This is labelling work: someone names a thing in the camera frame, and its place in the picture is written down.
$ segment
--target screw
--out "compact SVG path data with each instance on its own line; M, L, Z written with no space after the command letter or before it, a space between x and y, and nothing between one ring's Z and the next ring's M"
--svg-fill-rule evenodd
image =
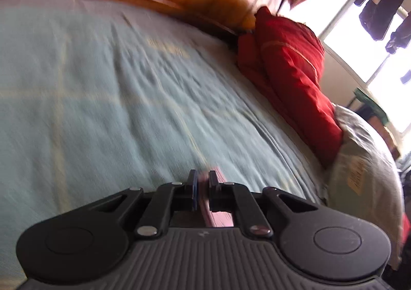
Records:
M250 227L250 232L256 236L263 237L271 233L271 230L263 225L253 225Z
M143 237L152 237L157 234L157 228L154 226L140 226L137 233Z

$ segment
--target window pane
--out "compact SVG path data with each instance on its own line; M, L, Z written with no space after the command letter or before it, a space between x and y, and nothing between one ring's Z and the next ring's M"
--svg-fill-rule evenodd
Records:
M411 81L405 85L400 78L411 69L411 45L399 48L384 64L368 89L387 113L399 132L411 123Z
M402 18L394 16L386 36L381 41L374 41L361 26L358 16L365 3L358 7L352 4L344 16L338 21L330 34L324 39L337 55L339 55L364 81L367 82L381 65L388 53L385 46L391 33L402 23Z

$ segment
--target light blue bedsheet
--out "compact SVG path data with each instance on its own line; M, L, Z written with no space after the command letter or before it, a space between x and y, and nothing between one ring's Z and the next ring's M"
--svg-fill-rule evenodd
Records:
M223 43L150 11L77 2L89 8L0 8L0 285L22 278L27 227L192 168L319 200L317 159Z

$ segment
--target pink object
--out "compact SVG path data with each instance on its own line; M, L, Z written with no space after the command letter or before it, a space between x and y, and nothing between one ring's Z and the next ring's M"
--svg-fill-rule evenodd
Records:
M218 182L226 182L220 169L213 168L217 174ZM234 226L233 216L229 212L211 212L208 202L208 172L199 175L199 206L206 226L210 228L226 228Z

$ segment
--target bedsheet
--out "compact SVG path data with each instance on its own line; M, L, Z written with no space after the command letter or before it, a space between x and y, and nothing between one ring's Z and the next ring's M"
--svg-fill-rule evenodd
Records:
M221 41L108 0L0 0L0 286L27 227L219 167L319 202L310 149Z

